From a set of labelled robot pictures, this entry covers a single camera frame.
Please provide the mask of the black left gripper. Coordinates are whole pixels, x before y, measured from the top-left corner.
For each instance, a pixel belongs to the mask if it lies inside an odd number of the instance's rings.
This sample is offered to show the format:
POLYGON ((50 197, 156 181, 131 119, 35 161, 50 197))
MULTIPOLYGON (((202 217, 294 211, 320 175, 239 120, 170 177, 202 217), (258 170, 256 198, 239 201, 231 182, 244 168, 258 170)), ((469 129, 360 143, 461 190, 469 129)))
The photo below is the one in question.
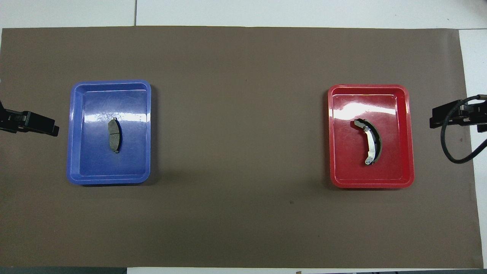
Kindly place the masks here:
POLYGON ((5 109, 0 102, 0 130, 17 132, 37 132, 40 134, 57 137, 59 127, 56 121, 46 116, 42 116, 30 111, 17 112, 5 109))

